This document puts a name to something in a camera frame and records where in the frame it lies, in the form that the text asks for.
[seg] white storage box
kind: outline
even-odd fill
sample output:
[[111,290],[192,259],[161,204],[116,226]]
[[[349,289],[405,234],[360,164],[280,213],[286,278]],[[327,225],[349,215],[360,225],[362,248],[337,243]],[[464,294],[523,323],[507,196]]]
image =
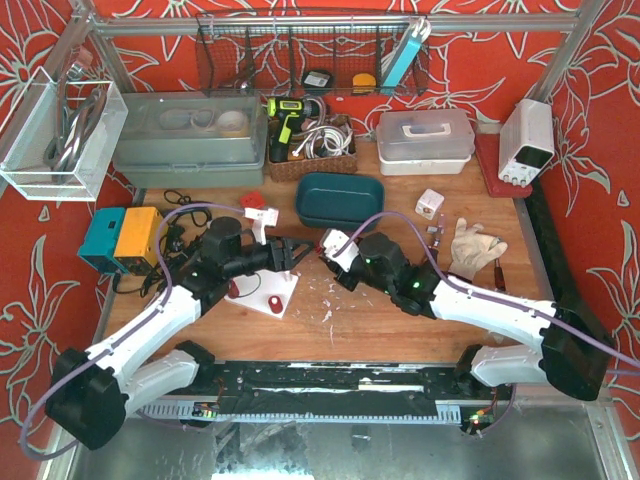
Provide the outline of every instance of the white storage box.
[[475,150],[459,109],[383,113],[376,133],[383,175],[460,173]]
[[399,162],[387,161],[380,155],[380,173],[387,176],[455,175],[462,171],[469,160],[471,160],[471,155],[459,159],[404,160]]

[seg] small red object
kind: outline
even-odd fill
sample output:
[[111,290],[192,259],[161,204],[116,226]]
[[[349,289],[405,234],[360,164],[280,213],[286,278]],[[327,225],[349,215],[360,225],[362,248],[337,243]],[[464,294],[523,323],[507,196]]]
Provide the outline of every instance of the small red object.
[[254,190],[240,197],[240,205],[244,208],[262,208],[267,205],[267,202],[259,191]]
[[280,300],[279,296],[271,295],[269,297],[269,308],[276,315],[279,314],[279,313],[282,313],[282,310],[284,309],[284,306],[282,305],[282,300]]
[[240,296],[240,290],[238,290],[238,286],[233,280],[231,280],[229,284],[229,292],[227,295],[229,295],[229,298],[238,298]]
[[484,183],[490,197],[526,198],[533,192],[533,187],[527,185],[511,185],[498,178],[500,164],[500,135],[490,133],[476,133],[476,158],[482,170]]

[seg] white work glove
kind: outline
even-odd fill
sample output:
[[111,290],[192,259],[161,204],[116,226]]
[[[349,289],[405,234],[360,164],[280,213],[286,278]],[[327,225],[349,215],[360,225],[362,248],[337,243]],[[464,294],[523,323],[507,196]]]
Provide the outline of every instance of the white work glove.
[[506,242],[491,235],[478,233],[482,229],[484,227],[479,223],[467,228],[467,221],[464,218],[458,219],[456,234],[451,243],[453,263],[449,267],[449,273],[471,282],[478,270],[507,250]]

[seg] black tool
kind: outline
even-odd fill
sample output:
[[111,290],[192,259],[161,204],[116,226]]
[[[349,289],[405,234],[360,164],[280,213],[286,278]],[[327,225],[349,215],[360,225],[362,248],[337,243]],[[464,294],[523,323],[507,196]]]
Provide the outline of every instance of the black tool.
[[269,141],[269,159],[273,163],[282,163],[287,161],[293,132],[301,131],[302,123],[308,117],[317,116],[320,111],[318,105],[309,100],[272,97],[267,102],[267,113],[280,120],[278,130]]

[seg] red cap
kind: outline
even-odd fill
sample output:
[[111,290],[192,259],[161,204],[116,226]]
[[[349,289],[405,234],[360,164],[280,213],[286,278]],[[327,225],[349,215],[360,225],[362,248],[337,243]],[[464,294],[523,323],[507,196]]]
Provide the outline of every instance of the red cap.
[[240,296],[240,290],[238,290],[238,286],[233,280],[231,280],[231,283],[229,284],[229,292],[227,292],[227,295],[232,299]]
[[269,297],[269,308],[271,308],[271,311],[276,315],[282,313],[284,306],[282,305],[282,300],[280,300],[279,296],[271,295]]

